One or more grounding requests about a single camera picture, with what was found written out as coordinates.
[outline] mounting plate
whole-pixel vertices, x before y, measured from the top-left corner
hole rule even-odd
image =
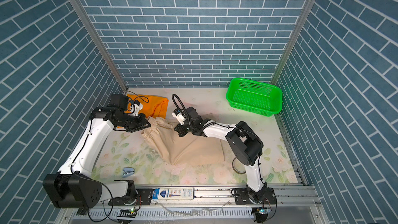
[[[236,205],[253,204],[253,202],[249,198],[248,191],[246,188],[234,188],[232,191],[234,192]],[[269,187],[266,188],[265,197],[269,200],[270,204],[276,203],[276,196],[273,188]]]
[[[141,196],[141,206],[150,205],[150,202],[152,201],[153,189],[136,189],[136,191],[138,192],[137,198],[138,196]],[[135,202],[133,202],[134,204],[132,205],[125,204],[125,202],[129,201],[130,199],[131,199],[130,196],[113,198],[108,202],[108,205],[112,206],[112,201],[113,201],[114,206],[134,206]]]

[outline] box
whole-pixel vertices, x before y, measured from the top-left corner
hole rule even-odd
[[[193,198],[193,188],[159,188],[155,189],[152,195],[152,200],[192,200]]]

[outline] wall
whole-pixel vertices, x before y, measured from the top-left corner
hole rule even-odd
[[[398,223],[398,0],[316,0],[282,116],[334,223]]]
[[[47,223],[44,176],[116,90],[67,0],[0,0],[0,223]]]
[[[305,0],[81,0],[129,87],[269,82]]]

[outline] beige cloth bag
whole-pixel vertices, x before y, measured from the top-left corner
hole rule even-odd
[[[151,127],[144,129],[142,136],[149,147],[170,164],[188,163],[192,166],[220,163],[224,161],[221,140],[195,136],[192,133],[179,137],[174,127],[161,117],[148,117]]]

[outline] blue stapler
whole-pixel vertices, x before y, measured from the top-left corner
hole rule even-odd
[[[135,173],[134,168],[124,167],[122,177],[129,177]]]

